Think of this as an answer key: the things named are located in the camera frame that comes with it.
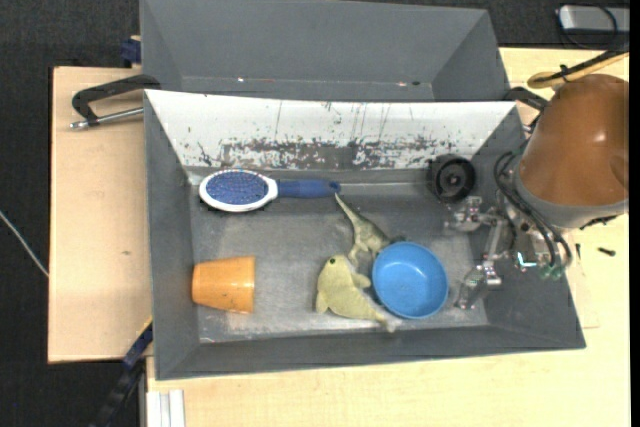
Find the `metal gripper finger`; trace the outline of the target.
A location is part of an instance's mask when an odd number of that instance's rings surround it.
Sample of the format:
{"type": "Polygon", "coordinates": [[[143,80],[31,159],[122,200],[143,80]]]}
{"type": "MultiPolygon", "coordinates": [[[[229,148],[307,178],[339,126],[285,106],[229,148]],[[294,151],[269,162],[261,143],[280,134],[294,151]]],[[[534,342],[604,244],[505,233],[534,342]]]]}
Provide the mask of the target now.
{"type": "Polygon", "coordinates": [[[468,196],[460,202],[447,205],[444,228],[457,232],[473,232],[481,226],[493,226],[496,223],[494,209],[483,211],[482,205],[483,199],[480,196],[468,196]]]}
{"type": "Polygon", "coordinates": [[[454,306],[461,310],[474,309],[480,300],[502,283],[493,262],[478,264],[465,274],[454,306]]]}

